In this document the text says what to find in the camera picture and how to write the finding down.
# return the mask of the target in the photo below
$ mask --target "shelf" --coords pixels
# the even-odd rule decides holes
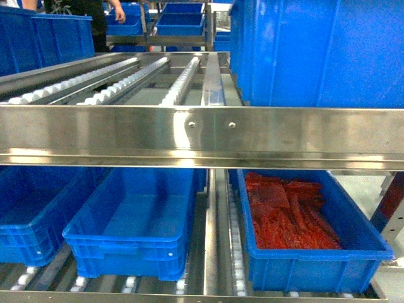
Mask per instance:
[[[125,276],[78,279],[74,257],[65,244],[50,265],[31,268],[30,272],[33,274],[29,278],[20,279],[27,272],[27,268],[23,265],[0,264],[0,289],[2,289],[0,301],[7,303],[387,302],[375,281],[365,294],[253,291],[251,284],[246,281],[248,262],[242,244],[244,226],[241,213],[237,211],[238,207],[238,199],[234,198],[227,172],[210,170],[208,190],[197,195],[191,250],[186,273],[178,283],[160,282],[150,277],[131,277],[131,282]],[[238,274],[233,275],[236,269],[236,256],[243,262],[237,263]],[[12,287],[19,291],[9,291],[8,289]]]
[[[200,69],[193,81],[204,80],[194,89],[207,92],[210,106],[1,105],[0,164],[404,170],[404,110],[220,106],[215,98],[224,91],[228,54],[137,54],[140,68],[164,56],[168,69],[136,90],[127,88],[129,94],[120,94],[126,97],[115,104],[125,104],[148,83],[173,83],[196,56]],[[0,90],[11,97],[45,86],[52,77],[60,81],[129,57],[106,55],[0,78]],[[210,57],[217,60],[207,69]],[[109,84],[119,80],[118,75]],[[99,77],[93,81],[101,83]],[[51,96],[35,103],[69,104],[69,98],[91,92],[94,83],[69,88],[64,102],[50,102]]]

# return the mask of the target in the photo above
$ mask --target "crate rim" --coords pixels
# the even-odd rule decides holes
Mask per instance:
[[[237,169],[237,178],[240,186],[240,195],[243,195],[247,198],[247,189],[244,183],[244,173],[243,171],[256,171],[254,169]],[[312,172],[321,172],[326,174],[328,177],[332,178],[336,181],[335,177],[331,175],[328,171],[322,170],[312,170]],[[255,233],[254,227],[252,224],[252,216],[250,209],[246,208],[244,203],[242,203],[242,207],[244,210],[245,220],[248,220],[248,223],[245,224],[246,228],[246,242],[247,242],[247,250],[251,257],[256,259],[297,259],[301,261],[350,261],[355,259],[370,259],[370,260],[386,260],[393,259],[394,252],[387,241],[381,236],[381,234],[376,230],[376,228],[371,224],[371,222],[366,218],[360,208],[356,205],[353,199],[349,196],[349,194],[344,190],[344,188],[336,182],[336,185],[339,187],[339,190],[342,191],[342,194],[347,199],[347,201],[351,204],[354,210],[357,212],[356,215],[360,216],[362,221],[364,221],[366,227],[369,229],[373,235],[375,235],[380,243],[383,246],[383,250],[360,250],[360,249],[259,249],[257,248],[255,241]],[[324,252],[332,252],[332,256],[323,256]]]

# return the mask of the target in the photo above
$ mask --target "roller conveyor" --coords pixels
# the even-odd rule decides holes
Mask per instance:
[[[237,193],[222,168],[404,170],[395,127],[404,125],[403,111],[242,106],[223,84],[228,60],[226,53],[113,54],[0,78],[1,164],[218,168],[198,196],[177,283],[79,277],[64,246],[44,268],[2,264],[1,302],[386,301],[375,282],[364,295],[253,292]],[[66,86],[70,79],[76,82]],[[163,91],[156,106],[136,98],[143,90]]]

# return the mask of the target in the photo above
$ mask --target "metal shelf frame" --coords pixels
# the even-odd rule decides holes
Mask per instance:
[[[107,54],[0,78],[0,101],[133,56]],[[227,53],[142,53],[136,57],[138,65],[127,70],[128,74],[102,83],[111,85],[121,77],[141,73],[163,57],[169,66],[125,86],[111,98],[111,105],[72,105],[84,95],[80,85],[66,90],[71,97],[66,95],[62,105],[51,105],[53,96],[46,97],[45,105],[1,104],[0,165],[210,168],[208,190],[197,207],[187,274],[177,285],[135,278],[130,294],[123,294],[121,290],[128,288],[123,277],[77,280],[73,257],[65,246],[45,268],[32,271],[24,266],[0,265],[0,302],[387,301],[376,282],[364,295],[252,292],[245,278],[247,258],[241,245],[244,235],[237,193],[225,169],[396,171],[386,184],[380,207],[383,212],[385,205],[394,206],[389,209],[391,220],[379,227],[392,240],[403,227],[404,110],[253,108],[243,106],[240,100],[238,106],[226,106],[222,77],[230,74]],[[191,82],[180,81],[195,57],[198,68],[191,73]],[[99,77],[90,79],[89,87],[97,81]],[[156,83],[172,85],[169,91],[174,92],[174,82],[184,85],[186,93],[192,85],[200,87],[200,106],[117,105],[125,104],[140,88],[153,88]],[[173,100],[185,97],[178,95]],[[389,196],[391,190],[397,193],[397,188],[401,188],[402,196]],[[240,255],[244,276],[236,278],[235,258]],[[32,272],[31,282],[15,285],[25,270]],[[12,286],[25,290],[7,290]],[[79,292],[68,291],[72,287],[78,287]]]
[[[208,5],[208,0],[194,1],[137,1],[141,6],[141,22],[143,34],[140,36],[107,36],[109,45],[142,45],[146,47],[146,51],[152,46],[205,46],[206,51],[213,50],[213,40],[216,32],[216,14]],[[147,29],[144,4],[150,3],[205,3],[206,28],[200,36],[159,36],[156,31],[156,21]]]

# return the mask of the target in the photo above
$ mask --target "blue bin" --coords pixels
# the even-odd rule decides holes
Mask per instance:
[[[107,23],[107,35],[133,36],[141,35],[143,33],[140,16],[127,15],[126,22],[124,24],[119,24],[117,21],[115,21],[115,15],[108,15]]]
[[[114,169],[63,232],[78,274],[180,279],[195,178],[193,169]]]
[[[237,73],[251,105],[404,108],[402,0],[237,5]]]
[[[70,15],[32,17],[44,66],[93,57],[91,20]]]
[[[107,169],[9,167],[0,172],[0,262],[43,266]]]
[[[244,182],[250,171],[321,183],[326,199],[321,213],[340,237],[343,249],[258,249]],[[328,172],[238,170],[237,176],[246,223],[249,279],[255,290],[362,293],[381,261],[393,257],[387,242]]]
[[[215,52],[230,52],[231,42],[230,41],[214,41],[213,48]]]
[[[42,68],[33,11],[0,6],[0,76]]]
[[[191,49],[194,52],[200,52],[201,51],[200,46],[192,46]],[[165,48],[165,51],[166,52],[189,52],[191,49],[189,49],[189,46],[183,46],[183,47],[167,46]]]
[[[145,52],[146,47],[142,45],[115,45],[111,52]]]
[[[124,12],[126,14],[126,17],[128,17],[130,15],[141,16],[139,3],[123,2],[121,4],[122,4],[122,9],[124,10]],[[115,15],[114,9],[110,12],[110,15]],[[152,19],[150,18],[149,7],[146,3],[145,3],[145,16],[146,16],[146,22],[147,23],[151,22]]]
[[[202,14],[163,14],[157,32],[160,36],[200,36],[204,18]]]
[[[205,5],[203,3],[167,3],[163,14],[201,14]]]

